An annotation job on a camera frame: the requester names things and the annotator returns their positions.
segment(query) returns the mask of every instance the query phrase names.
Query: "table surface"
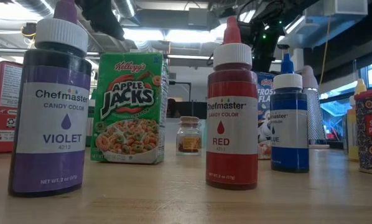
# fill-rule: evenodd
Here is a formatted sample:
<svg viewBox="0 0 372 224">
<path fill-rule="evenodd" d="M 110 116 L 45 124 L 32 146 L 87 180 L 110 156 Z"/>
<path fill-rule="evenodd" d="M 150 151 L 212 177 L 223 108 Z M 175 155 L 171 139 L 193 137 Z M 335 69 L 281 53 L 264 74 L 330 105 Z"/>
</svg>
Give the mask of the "table surface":
<svg viewBox="0 0 372 224">
<path fill-rule="evenodd" d="M 310 150 L 310 172 L 290 174 L 259 161 L 258 187 L 249 191 L 205 184 L 204 156 L 163 163 L 92 162 L 86 152 L 83 187 L 65 195 L 7 194 L 9 154 L 0 154 L 0 223 L 370 223 L 372 174 L 358 171 L 342 151 Z"/>
</svg>

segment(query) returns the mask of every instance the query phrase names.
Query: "purple drop icon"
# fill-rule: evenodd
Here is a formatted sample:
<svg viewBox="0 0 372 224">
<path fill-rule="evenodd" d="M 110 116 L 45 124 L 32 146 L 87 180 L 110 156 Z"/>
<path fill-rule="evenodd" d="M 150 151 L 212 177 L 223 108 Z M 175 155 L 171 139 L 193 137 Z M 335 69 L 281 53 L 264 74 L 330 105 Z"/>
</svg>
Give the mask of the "purple drop icon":
<svg viewBox="0 0 372 224">
<path fill-rule="evenodd" d="M 72 126 L 72 123 L 70 121 L 70 118 L 68 117 L 68 114 L 66 114 L 66 116 L 64 117 L 63 121 L 62 121 L 62 128 L 64 130 L 69 130 Z"/>
</svg>

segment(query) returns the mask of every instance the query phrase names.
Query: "red drop icon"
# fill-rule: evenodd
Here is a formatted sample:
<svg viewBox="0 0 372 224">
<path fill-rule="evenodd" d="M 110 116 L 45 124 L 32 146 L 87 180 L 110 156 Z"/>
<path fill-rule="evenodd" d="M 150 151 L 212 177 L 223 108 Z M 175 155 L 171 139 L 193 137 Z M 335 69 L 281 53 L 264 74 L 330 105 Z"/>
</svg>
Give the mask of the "red drop icon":
<svg viewBox="0 0 372 224">
<path fill-rule="evenodd" d="M 225 127 L 223 126 L 222 121 L 219 122 L 218 129 L 216 130 L 218 131 L 218 134 L 225 133 Z"/>
</svg>

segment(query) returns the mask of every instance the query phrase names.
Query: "small glass jar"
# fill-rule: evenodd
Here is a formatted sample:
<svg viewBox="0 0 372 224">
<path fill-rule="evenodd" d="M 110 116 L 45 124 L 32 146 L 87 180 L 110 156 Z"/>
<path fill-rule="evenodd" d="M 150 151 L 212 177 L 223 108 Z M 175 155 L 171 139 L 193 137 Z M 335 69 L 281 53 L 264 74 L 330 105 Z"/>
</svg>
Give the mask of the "small glass jar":
<svg viewBox="0 0 372 224">
<path fill-rule="evenodd" d="M 176 154 L 198 156 L 201 155 L 202 132 L 200 120 L 196 117 L 180 117 L 180 128 L 176 139 Z"/>
</svg>

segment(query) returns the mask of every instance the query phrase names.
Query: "apple jacks cereal box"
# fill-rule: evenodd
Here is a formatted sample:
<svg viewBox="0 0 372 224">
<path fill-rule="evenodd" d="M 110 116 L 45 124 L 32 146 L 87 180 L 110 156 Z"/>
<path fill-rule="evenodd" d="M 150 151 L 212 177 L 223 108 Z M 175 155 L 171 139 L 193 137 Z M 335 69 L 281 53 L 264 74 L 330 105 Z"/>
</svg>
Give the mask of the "apple jacks cereal box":
<svg viewBox="0 0 372 224">
<path fill-rule="evenodd" d="M 166 76 L 162 54 L 101 56 L 91 160 L 155 164 L 164 159 Z"/>
<path fill-rule="evenodd" d="M 258 76 L 258 159 L 271 158 L 271 95 L 274 75 L 255 72 Z"/>
</svg>

